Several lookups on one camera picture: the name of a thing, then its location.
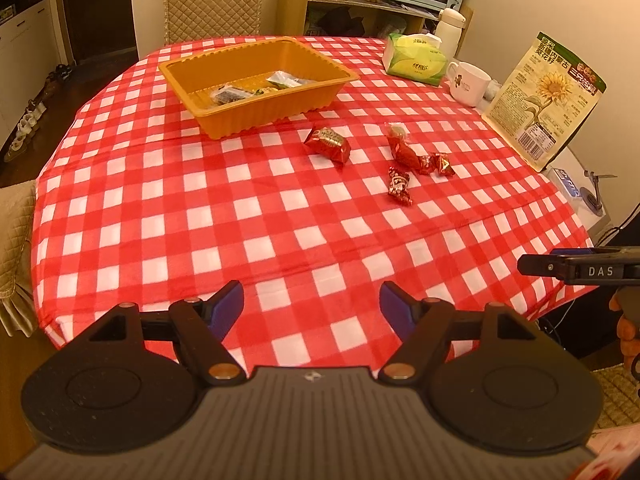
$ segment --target quilted chair cover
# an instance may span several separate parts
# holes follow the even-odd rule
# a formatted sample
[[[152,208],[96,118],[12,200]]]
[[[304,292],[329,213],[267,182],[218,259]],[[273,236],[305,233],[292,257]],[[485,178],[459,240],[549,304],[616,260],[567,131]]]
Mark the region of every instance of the quilted chair cover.
[[[0,189],[0,322],[9,335],[33,334],[38,320],[31,285],[35,181]]]
[[[604,394],[604,407],[596,427],[616,428],[640,422],[638,382],[623,365],[592,372]]]
[[[164,44],[255,36],[262,0],[164,0]]]

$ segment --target dining table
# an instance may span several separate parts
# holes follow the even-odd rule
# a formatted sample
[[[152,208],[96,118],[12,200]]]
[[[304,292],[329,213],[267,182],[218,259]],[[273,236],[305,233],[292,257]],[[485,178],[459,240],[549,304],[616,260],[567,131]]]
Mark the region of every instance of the dining table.
[[[387,75],[385,41],[299,38],[359,79],[326,108],[209,138],[159,65],[260,39],[166,46],[78,111],[36,185],[34,303],[57,346],[119,303],[167,310],[239,280],[244,310],[223,344],[246,370],[375,372],[400,345],[380,313],[385,280],[461,310],[500,301],[529,320],[588,290],[517,271],[522,254],[590,246],[587,231],[446,84]],[[393,123],[418,155],[445,153],[455,170],[411,174],[412,205],[388,194]],[[344,165],[305,146],[322,127],[349,141]],[[147,345],[175,358],[168,343]]]

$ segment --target human hand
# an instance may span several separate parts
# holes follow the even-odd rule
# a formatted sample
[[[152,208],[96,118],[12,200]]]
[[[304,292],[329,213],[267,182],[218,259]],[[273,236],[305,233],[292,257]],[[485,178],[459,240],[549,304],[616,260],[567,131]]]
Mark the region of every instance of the human hand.
[[[622,310],[622,307],[614,294],[609,301],[611,310]],[[640,354],[640,339],[638,339],[638,327],[629,321],[624,314],[618,320],[616,334],[620,338],[620,351],[625,357],[625,368],[631,370],[631,364],[638,354]]]

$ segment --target snack package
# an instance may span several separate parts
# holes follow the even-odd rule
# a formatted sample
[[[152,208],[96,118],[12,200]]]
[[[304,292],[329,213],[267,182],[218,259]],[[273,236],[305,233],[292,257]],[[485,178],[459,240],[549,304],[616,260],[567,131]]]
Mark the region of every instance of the snack package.
[[[211,92],[210,97],[216,104],[226,105],[235,101],[247,99],[252,95],[254,94],[252,94],[251,92],[247,92],[246,90],[242,90],[241,88],[236,88],[235,86],[231,85],[224,85],[222,88]]]
[[[447,71],[447,58],[426,34],[390,34],[382,64],[386,73],[439,86]]]
[[[342,164],[349,160],[351,153],[349,141],[335,133],[331,128],[313,128],[306,136],[305,145],[316,153]]]
[[[587,447],[597,457],[582,464],[567,480],[616,480],[640,457],[640,424],[595,430]]]
[[[411,200],[411,196],[406,190],[406,187],[409,185],[409,174],[391,167],[389,168],[389,177],[391,177],[391,181],[389,182],[388,194],[402,205],[413,204],[414,201]]]
[[[315,83],[315,81],[311,81],[311,79],[300,79],[299,77],[293,77],[291,74],[283,72],[282,70],[278,70],[271,74],[267,81],[276,85],[280,90],[284,90],[285,88],[295,88],[296,86],[302,86],[309,83]]]
[[[404,140],[398,137],[388,137],[387,140],[391,148],[391,154],[396,162],[404,164],[406,167],[421,175],[428,175],[436,169],[436,161],[431,155],[416,155],[414,150],[407,146]]]
[[[606,89],[585,62],[540,32],[482,118],[527,164],[542,171]]]
[[[264,95],[264,94],[269,94],[271,92],[277,92],[278,89],[274,88],[273,86],[265,86],[264,88],[258,88],[255,92],[254,95]]]

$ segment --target white mug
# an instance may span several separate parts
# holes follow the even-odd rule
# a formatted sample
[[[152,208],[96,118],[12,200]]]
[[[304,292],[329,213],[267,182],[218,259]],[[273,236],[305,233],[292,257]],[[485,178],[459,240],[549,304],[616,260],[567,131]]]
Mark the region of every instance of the white mug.
[[[480,104],[491,76],[469,63],[452,61],[447,67],[449,91],[452,97],[466,106],[475,107]]]

